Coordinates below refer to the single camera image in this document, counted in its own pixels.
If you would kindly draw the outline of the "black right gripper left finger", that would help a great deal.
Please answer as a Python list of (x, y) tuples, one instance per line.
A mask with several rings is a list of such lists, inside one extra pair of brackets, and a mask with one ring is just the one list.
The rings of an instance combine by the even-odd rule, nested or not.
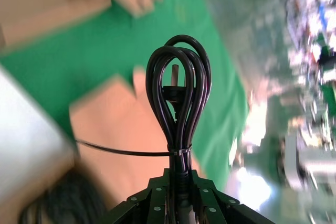
[(169, 185), (169, 169), (161, 177), (149, 180), (146, 189), (129, 196), (104, 216), (111, 223), (166, 223), (166, 190)]

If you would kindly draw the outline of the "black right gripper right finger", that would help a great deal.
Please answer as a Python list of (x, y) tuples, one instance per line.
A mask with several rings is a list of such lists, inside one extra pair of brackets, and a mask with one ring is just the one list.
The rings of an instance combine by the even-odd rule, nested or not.
[(214, 182), (191, 171), (192, 202), (199, 223), (267, 224), (269, 219), (217, 190)]

